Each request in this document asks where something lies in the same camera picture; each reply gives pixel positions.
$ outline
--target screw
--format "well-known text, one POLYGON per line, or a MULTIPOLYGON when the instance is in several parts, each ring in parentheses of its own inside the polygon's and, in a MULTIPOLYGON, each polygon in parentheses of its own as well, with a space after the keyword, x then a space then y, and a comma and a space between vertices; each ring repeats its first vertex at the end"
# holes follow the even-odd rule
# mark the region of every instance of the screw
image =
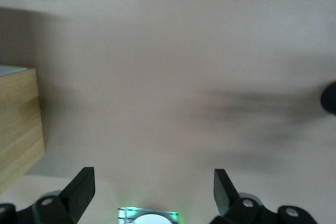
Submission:
POLYGON ((243 200, 243 205, 245 207, 253 207, 253 202, 251 200, 249 200, 249 199, 244 199, 243 200))
POLYGON ((41 205, 46 206, 46 205, 50 204, 52 201, 53 201, 52 198, 47 198, 44 201, 42 201, 41 205))
POLYGON ((290 207, 286 209, 286 213, 288 215, 291 215, 292 217, 298 217, 299 216, 299 213, 295 209, 290 208, 290 207))

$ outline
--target white circular object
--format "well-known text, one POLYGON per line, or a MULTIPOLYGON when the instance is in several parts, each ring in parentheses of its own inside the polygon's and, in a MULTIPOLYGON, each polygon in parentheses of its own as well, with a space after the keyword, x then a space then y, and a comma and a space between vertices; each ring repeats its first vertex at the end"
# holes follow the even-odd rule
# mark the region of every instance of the white circular object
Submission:
POLYGON ((42 201, 41 205, 46 206, 46 205, 50 204, 52 201, 53 201, 52 198, 47 198, 47 199, 42 201))
POLYGON ((294 209, 294 208, 286 208, 286 213, 288 215, 291 215, 292 217, 298 217, 299 216, 299 213, 294 209))
POLYGON ((161 215, 143 215, 136 218, 133 224, 172 224, 167 218, 161 215))
POLYGON ((244 199, 243 200, 243 205, 245 207, 253 207, 253 202, 251 200, 249 200, 249 199, 244 199))

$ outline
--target light wood surface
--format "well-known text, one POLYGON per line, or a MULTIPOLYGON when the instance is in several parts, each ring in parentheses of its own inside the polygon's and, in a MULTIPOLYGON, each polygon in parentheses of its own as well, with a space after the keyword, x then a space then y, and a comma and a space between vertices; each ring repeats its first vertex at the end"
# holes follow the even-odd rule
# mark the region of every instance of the light wood surface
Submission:
POLYGON ((44 152, 35 69, 0 77, 0 194, 44 152))

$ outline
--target black plastic part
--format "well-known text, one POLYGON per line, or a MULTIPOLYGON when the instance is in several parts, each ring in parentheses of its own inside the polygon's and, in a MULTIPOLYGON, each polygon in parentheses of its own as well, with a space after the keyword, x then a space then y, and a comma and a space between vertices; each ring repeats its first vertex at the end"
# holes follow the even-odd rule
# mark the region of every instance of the black plastic part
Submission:
POLYGON ((33 209, 28 207, 16 213, 14 224, 35 224, 33 209))
POLYGON ((32 206, 33 212, 36 213, 35 218, 38 223, 54 224, 75 224, 71 217, 65 210, 62 201, 58 196, 47 196, 36 201, 32 206))
POLYGON ((215 170, 214 197, 220 216, 210 224, 317 224, 302 208, 282 206, 278 213, 274 213, 253 199, 240 198, 223 169, 215 170), (289 215, 286 212, 288 208, 294 209, 298 216, 289 215))
POLYGON ((224 216, 224 220, 227 221, 227 223, 254 224, 257 223, 257 216, 259 212, 260 206, 256 201, 252 199, 241 198, 230 207, 229 211, 224 216), (244 206, 244 200, 249 200, 253 203, 253 206, 244 206))
POLYGON ((278 209, 278 215, 281 217, 284 224, 317 224, 313 217, 305 210, 295 206, 282 206, 278 209), (286 212, 286 209, 292 208, 298 216, 294 217, 286 212))
POLYGON ((0 223, 12 223, 15 219, 15 206, 13 204, 0 204, 0 223))
POLYGON ((323 91, 321 105, 326 111, 336 115, 336 82, 327 86, 323 91))
POLYGON ((215 169, 214 197, 219 214, 224 216, 239 194, 224 169, 215 169))
POLYGON ((67 212, 78 222, 95 195, 93 167, 85 167, 59 194, 67 212))
POLYGON ((85 167, 59 196, 45 196, 19 212, 0 204, 0 224, 76 224, 94 195, 94 169, 85 167))

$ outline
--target white surface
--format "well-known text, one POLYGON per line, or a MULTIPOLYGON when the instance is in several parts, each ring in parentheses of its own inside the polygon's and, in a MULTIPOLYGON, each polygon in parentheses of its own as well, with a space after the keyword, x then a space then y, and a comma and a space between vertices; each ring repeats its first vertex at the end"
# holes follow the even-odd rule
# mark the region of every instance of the white surface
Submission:
POLYGON ((0 77, 11 73, 18 73, 27 70, 27 68, 0 65, 0 77))
POLYGON ((335 3, 0 0, 26 11, 0 19, 0 63, 37 68, 47 144, 0 200, 31 204, 41 183, 62 189, 57 177, 94 166, 80 223, 135 206, 205 224, 225 168, 271 210, 334 223, 336 118, 319 94, 336 79, 335 3))
POLYGON ((172 224, 167 218, 160 215, 143 215, 133 222, 134 224, 172 224))

